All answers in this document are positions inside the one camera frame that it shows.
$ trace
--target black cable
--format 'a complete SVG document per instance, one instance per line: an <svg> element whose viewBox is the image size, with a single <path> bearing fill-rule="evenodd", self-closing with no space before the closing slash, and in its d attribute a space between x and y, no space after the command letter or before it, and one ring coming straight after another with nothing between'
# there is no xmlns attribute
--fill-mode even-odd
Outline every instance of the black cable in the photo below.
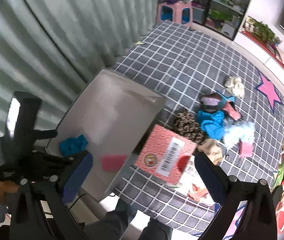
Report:
<svg viewBox="0 0 284 240"><path fill-rule="evenodd" d="M83 197L84 195L86 195L86 193L82 194L81 196L79 196L75 201L74 203L69 207L69 210L71 210L71 208L75 205L75 203L81 198Z"/></svg>

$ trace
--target leopard print fabric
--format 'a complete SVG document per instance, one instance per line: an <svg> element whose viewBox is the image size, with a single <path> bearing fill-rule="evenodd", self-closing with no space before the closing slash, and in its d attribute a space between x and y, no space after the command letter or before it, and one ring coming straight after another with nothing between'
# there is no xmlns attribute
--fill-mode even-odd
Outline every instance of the leopard print fabric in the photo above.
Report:
<svg viewBox="0 0 284 240"><path fill-rule="evenodd" d="M177 134L188 138L197 143L197 145L202 145L208 138L206 133L201 130L200 125L187 110L177 114L174 124Z"/></svg>

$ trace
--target blue gripper pad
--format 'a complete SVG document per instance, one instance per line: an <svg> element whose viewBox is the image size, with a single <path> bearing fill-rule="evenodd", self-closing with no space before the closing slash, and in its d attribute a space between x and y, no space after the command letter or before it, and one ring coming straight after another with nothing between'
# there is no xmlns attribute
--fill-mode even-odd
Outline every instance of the blue gripper pad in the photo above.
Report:
<svg viewBox="0 0 284 240"><path fill-rule="evenodd" d="M227 179L225 172L219 166L214 165L204 152L195 154L194 166L208 189L213 201L223 205L227 191L227 185L226 183L223 183L223 181L225 180L226 182Z"/></svg>
<svg viewBox="0 0 284 240"><path fill-rule="evenodd" d="M88 152L80 165L77 166L73 174L64 184L62 192L62 201L64 205L74 200L92 166L93 157L92 154Z"/></svg>

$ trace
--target barcode label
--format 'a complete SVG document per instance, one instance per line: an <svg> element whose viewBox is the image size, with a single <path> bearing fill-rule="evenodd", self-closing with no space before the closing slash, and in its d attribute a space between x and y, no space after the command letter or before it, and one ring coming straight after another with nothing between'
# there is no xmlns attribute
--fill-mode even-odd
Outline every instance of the barcode label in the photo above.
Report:
<svg viewBox="0 0 284 240"><path fill-rule="evenodd" d="M178 138L172 138L169 147L165 151L165 154L155 171L162 176L168 177L184 144L185 143Z"/></svg>

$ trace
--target person's leg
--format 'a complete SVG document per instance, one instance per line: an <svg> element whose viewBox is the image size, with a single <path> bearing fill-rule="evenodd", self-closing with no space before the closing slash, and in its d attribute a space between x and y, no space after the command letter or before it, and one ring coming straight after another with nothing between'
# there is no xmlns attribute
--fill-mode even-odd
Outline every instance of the person's leg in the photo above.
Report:
<svg viewBox="0 0 284 240"><path fill-rule="evenodd" d="M137 210L119 199L115 210L104 218L86 225L84 233L90 240L119 240L137 213Z"/></svg>
<svg viewBox="0 0 284 240"><path fill-rule="evenodd" d="M138 240L171 240L173 228L150 218Z"/></svg>

